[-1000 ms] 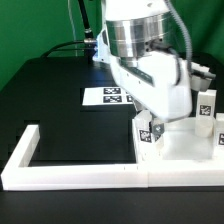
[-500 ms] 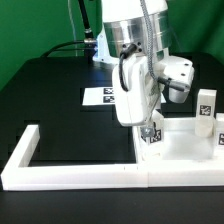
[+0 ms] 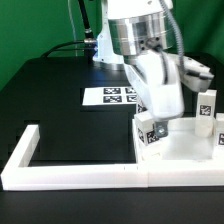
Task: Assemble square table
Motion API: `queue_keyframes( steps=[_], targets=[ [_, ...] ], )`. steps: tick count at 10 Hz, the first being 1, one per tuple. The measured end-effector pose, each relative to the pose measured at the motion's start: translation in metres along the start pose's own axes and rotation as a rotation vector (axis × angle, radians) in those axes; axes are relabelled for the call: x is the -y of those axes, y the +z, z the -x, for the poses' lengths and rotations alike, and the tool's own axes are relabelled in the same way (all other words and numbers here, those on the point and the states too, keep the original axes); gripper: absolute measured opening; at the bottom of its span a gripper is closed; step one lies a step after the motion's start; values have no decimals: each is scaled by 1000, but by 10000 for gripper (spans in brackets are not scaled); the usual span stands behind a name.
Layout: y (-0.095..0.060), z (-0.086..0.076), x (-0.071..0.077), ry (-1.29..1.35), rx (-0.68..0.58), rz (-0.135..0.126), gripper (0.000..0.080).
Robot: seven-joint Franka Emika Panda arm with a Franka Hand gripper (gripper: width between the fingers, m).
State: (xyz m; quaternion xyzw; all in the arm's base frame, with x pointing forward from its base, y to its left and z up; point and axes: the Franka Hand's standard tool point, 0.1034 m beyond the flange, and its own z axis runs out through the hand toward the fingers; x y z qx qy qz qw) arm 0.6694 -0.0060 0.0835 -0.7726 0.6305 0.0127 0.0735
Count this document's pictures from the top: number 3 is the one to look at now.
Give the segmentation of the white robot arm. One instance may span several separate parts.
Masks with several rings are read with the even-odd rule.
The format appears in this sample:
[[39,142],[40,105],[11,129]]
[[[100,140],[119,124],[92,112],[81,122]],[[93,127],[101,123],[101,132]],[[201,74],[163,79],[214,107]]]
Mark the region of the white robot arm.
[[184,56],[172,0],[101,0],[102,30],[93,56],[99,67],[123,69],[155,121],[155,133],[168,135],[168,121],[184,112],[181,87],[205,92],[210,69]]

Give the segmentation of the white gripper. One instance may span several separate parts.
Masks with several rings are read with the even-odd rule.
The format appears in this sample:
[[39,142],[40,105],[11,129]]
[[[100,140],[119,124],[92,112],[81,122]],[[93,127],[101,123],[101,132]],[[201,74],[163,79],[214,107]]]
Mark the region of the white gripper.
[[184,56],[185,71],[181,71],[177,54],[147,51],[138,56],[125,56],[127,79],[155,123],[159,138],[168,135],[167,120],[181,117],[184,101],[181,85],[193,92],[206,92],[214,75],[210,68]]

